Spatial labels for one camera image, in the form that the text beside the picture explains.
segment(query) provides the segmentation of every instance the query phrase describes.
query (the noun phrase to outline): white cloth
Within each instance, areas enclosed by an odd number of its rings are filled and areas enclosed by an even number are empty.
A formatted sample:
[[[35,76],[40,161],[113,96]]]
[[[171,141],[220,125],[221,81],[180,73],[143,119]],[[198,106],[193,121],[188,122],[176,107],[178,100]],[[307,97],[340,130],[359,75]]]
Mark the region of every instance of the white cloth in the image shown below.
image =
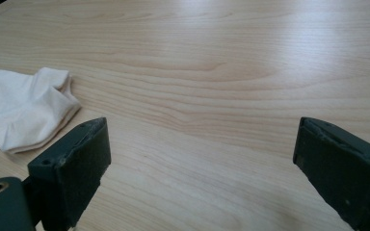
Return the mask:
[[[70,84],[66,70],[0,70],[0,149],[16,153],[50,141],[80,108]]]

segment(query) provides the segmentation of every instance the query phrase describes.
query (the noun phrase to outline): wood grain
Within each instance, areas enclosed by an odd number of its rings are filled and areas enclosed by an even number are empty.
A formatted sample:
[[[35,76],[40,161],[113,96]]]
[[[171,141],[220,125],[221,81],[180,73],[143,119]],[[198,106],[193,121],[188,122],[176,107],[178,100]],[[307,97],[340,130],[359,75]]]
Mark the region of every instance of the wood grain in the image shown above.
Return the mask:
[[[8,0],[0,69],[43,66],[83,106],[55,140],[109,122],[78,230],[351,230],[292,154],[301,116],[370,141],[370,1]]]

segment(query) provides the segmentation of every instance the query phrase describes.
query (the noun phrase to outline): white fabric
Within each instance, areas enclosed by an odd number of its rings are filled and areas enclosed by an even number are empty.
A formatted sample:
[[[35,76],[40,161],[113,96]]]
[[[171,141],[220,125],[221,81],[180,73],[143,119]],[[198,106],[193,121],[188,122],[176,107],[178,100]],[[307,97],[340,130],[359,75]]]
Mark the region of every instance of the white fabric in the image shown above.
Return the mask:
[[[0,149],[16,153],[50,141],[80,108],[70,84],[66,70],[0,70]]]

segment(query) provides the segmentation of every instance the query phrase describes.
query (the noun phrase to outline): crumpled cloth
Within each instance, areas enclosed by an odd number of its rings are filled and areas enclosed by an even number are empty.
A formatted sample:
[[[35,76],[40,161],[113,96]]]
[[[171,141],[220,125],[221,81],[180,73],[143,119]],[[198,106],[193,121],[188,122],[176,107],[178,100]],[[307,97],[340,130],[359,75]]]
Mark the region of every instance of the crumpled cloth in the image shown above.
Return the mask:
[[[16,153],[49,142],[80,108],[70,84],[66,70],[0,70],[0,149]]]

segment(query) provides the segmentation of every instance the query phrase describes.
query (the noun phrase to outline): light wood surface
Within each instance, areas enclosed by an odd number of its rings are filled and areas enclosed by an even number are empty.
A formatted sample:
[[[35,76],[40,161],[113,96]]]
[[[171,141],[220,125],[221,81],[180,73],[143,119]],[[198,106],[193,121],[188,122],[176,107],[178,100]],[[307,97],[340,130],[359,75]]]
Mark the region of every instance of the light wood surface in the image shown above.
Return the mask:
[[[301,116],[370,141],[370,1],[8,0],[0,69],[43,66],[83,106],[55,140],[109,122],[78,230],[351,230],[292,155]]]

